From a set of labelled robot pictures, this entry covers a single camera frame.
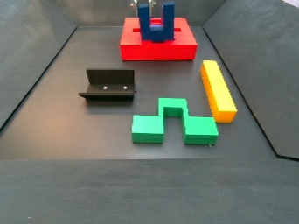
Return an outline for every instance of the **yellow block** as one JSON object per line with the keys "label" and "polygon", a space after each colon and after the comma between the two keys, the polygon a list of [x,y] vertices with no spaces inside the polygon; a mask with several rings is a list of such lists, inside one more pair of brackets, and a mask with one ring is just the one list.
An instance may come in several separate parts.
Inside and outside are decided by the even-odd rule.
{"label": "yellow block", "polygon": [[209,109],[213,119],[216,123],[230,123],[236,116],[237,109],[216,61],[202,61],[200,77],[209,100]]}

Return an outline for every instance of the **blue block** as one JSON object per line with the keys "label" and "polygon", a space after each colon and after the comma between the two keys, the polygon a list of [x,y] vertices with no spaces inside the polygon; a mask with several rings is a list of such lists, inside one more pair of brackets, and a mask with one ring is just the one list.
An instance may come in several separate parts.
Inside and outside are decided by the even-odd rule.
{"label": "blue block", "polygon": [[161,24],[150,24],[149,4],[137,5],[141,40],[164,42],[173,40],[173,2],[162,4]]}

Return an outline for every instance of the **gray floor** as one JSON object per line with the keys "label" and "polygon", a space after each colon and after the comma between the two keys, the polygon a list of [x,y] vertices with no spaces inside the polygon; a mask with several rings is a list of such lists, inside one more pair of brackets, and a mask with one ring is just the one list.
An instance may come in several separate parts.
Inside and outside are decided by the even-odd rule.
{"label": "gray floor", "polygon": [[[200,27],[192,27],[192,32],[200,44],[194,61],[122,62],[121,27],[80,27],[0,133],[0,158],[273,158],[205,33]],[[218,124],[216,145],[184,145],[178,118],[165,121],[162,144],[132,143],[132,115],[154,115],[158,97],[186,98],[190,115],[210,116],[198,76],[202,60],[218,62],[237,105],[233,123]],[[134,69],[132,103],[88,103],[78,97],[88,87],[90,67]]]}

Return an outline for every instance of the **green l-shaped block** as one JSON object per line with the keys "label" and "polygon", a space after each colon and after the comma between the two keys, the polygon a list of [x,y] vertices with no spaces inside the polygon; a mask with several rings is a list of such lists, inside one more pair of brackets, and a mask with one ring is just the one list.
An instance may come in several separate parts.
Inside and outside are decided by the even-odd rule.
{"label": "green l-shaped block", "polygon": [[133,115],[132,138],[134,143],[164,141],[164,118],[181,117],[185,144],[214,144],[218,131],[212,117],[189,116],[185,99],[158,98],[157,115]]}

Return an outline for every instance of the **red base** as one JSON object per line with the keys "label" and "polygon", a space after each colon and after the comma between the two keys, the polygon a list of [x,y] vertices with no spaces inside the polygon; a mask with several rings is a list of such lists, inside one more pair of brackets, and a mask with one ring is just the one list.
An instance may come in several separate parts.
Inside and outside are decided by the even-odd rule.
{"label": "red base", "polygon": [[197,43],[185,18],[173,20],[174,40],[164,43],[141,41],[137,18],[126,18],[120,39],[121,60],[193,60]]}

